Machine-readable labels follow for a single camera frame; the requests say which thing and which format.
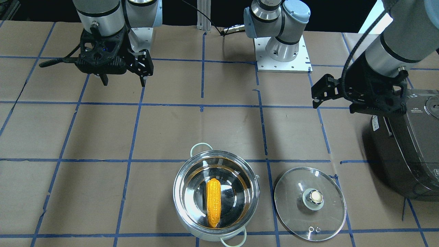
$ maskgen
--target beige table surface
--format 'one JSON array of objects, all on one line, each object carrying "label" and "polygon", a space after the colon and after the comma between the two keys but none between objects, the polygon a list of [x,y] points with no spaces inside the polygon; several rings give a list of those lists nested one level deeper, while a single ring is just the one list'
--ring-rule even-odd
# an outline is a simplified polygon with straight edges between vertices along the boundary
[{"label": "beige table surface", "polygon": [[[439,246],[439,203],[406,202],[402,221],[404,198],[372,172],[371,116],[350,114],[341,99],[311,107],[310,85],[341,74],[360,34],[305,32],[311,74],[258,73],[245,33],[160,26],[143,89],[129,72],[104,87],[72,64],[37,66],[67,55],[81,31],[0,24],[0,247],[222,246],[189,234],[173,205],[174,178],[198,142],[243,157],[260,176],[244,246]],[[439,89],[439,56],[409,78]],[[292,235],[273,209],[273,182],[300,166],[338,175],[349,218],[328,241]]]}]

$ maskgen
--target pot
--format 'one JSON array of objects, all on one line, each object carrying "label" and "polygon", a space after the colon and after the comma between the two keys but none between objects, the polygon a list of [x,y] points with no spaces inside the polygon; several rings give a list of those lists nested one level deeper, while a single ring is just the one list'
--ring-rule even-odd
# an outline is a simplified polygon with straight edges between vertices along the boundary
[{"label": "pot", "polygon": [[[192,155],[193,149],[207,145],[211,150]],[[216,178],[221,183],[221,217],[218,225],[209,226],[206,210],[206,183]],[[241,157],[224,150],[212,149],[198,143],[177,173],[173,198],[177,215],[185,228],[195,237],[206,241],[224,241],[243,232],[253,217],[259,200],[258,176]]]}]

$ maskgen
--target white pot handle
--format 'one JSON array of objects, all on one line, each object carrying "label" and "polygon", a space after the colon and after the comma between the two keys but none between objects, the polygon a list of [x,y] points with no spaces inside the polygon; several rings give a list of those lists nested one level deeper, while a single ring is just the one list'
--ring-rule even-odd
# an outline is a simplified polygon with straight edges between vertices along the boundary
[{"label": "white pot handle", "polygon": [[223,238],[219,238],[219,239],[225,247],[241,247],[245,243],[245,241],[247,240],[247,230],[244,227],[244,239],[238,245],[235,245],[235,246],[231,246],[231,245],[226,244],[226,242],[224,242]]},{"label": "white pot handle", "polygon": [[204,143],[204,142],[197,143],[197,144],[195,144],[195,145],[191,148],[191,157],[194,156],[194,155],[192,154],[192,152],[194,151],[194,148],[196,148],[196,147],[198,147],[198,146],[201,146],[201,145],[206,145],[206,146],[208,146],[208,147],[210,148],[210,150],[213,149],[212,146],[209,145],[209,144],[207,144],[207,143]]}]

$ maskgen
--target corn cob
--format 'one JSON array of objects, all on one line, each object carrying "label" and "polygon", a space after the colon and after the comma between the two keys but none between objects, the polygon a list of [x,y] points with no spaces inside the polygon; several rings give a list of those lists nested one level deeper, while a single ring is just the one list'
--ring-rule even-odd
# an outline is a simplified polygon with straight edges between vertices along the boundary
[{"label": "corn cob", "polygon": [[215,228],[221,217],[221,183],[212,178],[206,185],[207,220],[210,227]]}]

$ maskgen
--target metal post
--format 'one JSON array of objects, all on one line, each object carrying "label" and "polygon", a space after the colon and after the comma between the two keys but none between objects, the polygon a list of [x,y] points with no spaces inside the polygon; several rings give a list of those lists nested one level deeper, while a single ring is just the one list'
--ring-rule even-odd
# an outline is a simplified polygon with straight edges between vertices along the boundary
[{"label": "metal post", "polygon": [[[197,0],[197,8],[210,18],[210,0]],[[198,14],[197,29],[210,32],[210,21],[200,12]]]}]

